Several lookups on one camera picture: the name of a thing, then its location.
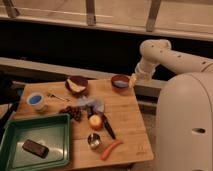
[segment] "sausage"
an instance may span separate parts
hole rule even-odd
[[[106,160],[110,153],[112,152],[112,150],[117,147],[118,145],[123,144],[123,141],[121,140],[114,140],[105,150],[104,152],[101,154],[101,160]]]

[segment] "white robot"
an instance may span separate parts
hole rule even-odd
[[[177,75],[161,90],[156,114],[156,171],[212,171],[213,60],[171,50],[168,40],[140,46],[138,79],[159,64]]]

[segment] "dark background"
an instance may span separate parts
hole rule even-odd
[[[141,59],[139,46],[146,39],[166,38],[176,51],[213,58],[213,43],[198,40],[15,21],[0,21],[0,34],[1,57],[112,73],[131,74]],[[160,66],[154,78],[172,76]]]

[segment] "dark food item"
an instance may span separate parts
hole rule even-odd
[[[49,152],[49,149],[46,146],[38,144],[30,139],[26,140],[22,148],[32,154],[35,154],[41,158],[45,158]]]
[[[115,133],[114,131],[112,130],[112,127],[110,126],[109,122],[108,122],[108,119],[105,115],[102,115],[102,120],[103,120],[103,123],[104,123],[104,127],[106,128],[107,132],[109,133],[109,135],[113,138],[113,139],[116,139],[115,137]]]
[[[81,121],[81,108],[74,106],[67,106],[65,109],[59,111],[59,113],[68,113],[70,115],[70,119],[74,119],[77,122]]]

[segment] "metal spoon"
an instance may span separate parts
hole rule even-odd
[[[56,96],[55,94],[52,94],[52,93],[49,93],[49,92],[47,93],[47,97],[54,97],[54,98],[57,98],[59,100],[63,100],[63,101],[66,101],[66,102],[70,101],[69,99],[65,99],[63,97]]]

